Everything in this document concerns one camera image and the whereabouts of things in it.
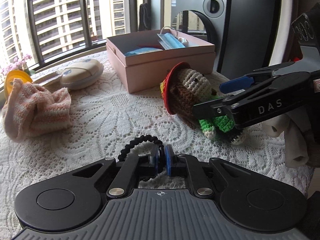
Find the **black gloved right hand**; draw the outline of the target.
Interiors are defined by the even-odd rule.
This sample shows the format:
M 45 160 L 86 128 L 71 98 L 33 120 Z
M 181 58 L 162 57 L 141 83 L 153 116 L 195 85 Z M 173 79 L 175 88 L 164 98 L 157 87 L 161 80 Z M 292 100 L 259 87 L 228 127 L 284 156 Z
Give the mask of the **black gloved right hand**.
M 262 128 L 273 138 L 284 135 L 287 167 L 319 167 L 319 141 L 314 139 L 311 123 L 304 108 L 297 108 L 263 121 Z

